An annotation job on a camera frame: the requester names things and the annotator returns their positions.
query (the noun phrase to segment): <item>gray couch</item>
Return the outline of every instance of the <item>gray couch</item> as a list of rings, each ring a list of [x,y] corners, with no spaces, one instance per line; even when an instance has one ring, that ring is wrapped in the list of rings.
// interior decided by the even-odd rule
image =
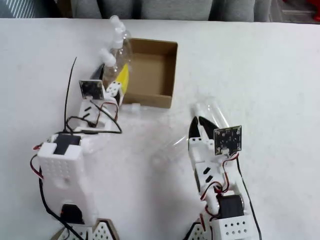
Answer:
[[[267,22],[271,0],[71,0],[74,18]]]

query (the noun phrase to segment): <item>yellow object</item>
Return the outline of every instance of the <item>yellow object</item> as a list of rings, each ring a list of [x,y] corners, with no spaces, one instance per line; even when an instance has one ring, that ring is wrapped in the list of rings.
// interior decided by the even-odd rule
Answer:
[[[116,77],[116,81],[121,83],[121,90],[124,95],[127,91],[128,83],[129,83],[129,68],[127,63],[123,66],[121,72]]]

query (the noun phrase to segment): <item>bottle cap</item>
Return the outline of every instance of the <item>bottle cap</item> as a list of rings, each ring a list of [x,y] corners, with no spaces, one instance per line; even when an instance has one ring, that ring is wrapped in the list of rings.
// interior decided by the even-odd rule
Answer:
[[[106,48],[102,48],[100,50],[100,57],[107,67],[113,67],[116,65],[116,58]]]
[[[110,22],[114,26],[114,28],[118,28],[120,19],[117,15],[113,15],[110,17]]]

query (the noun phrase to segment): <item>white surface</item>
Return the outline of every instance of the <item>white surface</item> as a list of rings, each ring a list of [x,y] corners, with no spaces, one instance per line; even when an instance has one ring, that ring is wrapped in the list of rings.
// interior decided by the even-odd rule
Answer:
[[[133,37],[178,42],[174,97],[169,110],[119,116],[124,135],[114,136],[117,147],[106,144],[91,170],[99,215],[112,219],[123,240],[185,236],[203,204],[187,142],[163,146],[187,134],[189,104],[214,95],[230,124],[243,127],[240,164],[263,239],[317,239],[320,26],[125,24]],[[41,203],[31,147],[63,127],[75,56],[68,114],[78,113],[78,80],[98,65],[107,28],[106,20],[0,19],[3,239],[48,239],[60,227]]]

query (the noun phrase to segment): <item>cardboard box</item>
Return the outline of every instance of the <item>cardboard box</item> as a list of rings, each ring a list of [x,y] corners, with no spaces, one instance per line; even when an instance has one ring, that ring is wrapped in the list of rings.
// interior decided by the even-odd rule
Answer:
[[[178,44],[133,38],[131,46],[132,73],[123,102],[170,108],[175,85]]]

